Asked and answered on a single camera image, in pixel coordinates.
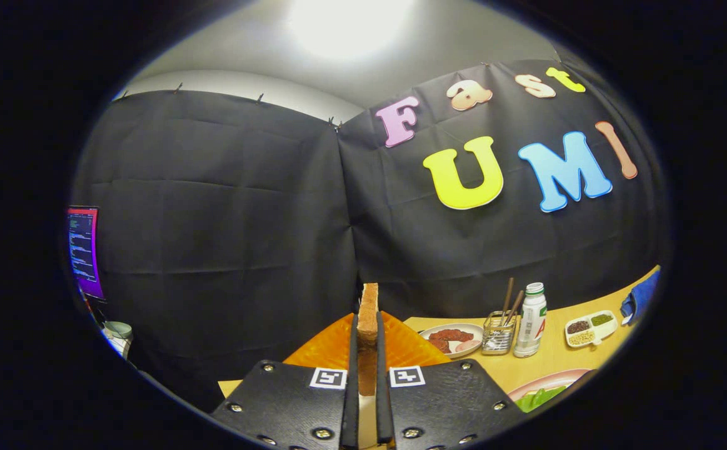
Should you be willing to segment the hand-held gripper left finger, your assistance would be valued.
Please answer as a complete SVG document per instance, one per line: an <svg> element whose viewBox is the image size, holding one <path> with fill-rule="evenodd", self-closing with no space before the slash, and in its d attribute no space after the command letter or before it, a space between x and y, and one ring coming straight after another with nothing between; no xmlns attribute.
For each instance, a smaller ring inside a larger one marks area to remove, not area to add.
<svg viewBox="0 0 727 450"><path fill-rule="evenodd" d="M346 343L343 369L258 361L211 413L227 430L265 449L358 447L355 314L338 321L337 348Z"/></svg>

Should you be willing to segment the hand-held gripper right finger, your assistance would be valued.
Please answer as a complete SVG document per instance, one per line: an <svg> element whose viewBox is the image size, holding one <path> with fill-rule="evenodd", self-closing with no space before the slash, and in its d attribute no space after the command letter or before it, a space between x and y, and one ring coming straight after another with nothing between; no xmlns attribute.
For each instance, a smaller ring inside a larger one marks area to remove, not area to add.
<svg viewBox="0 0 727 450"><path fill-rule="evenodd" d="M381 315L378 311L378 442L394 449L474 449L526 419L474 359L388 369Z"/></svg>

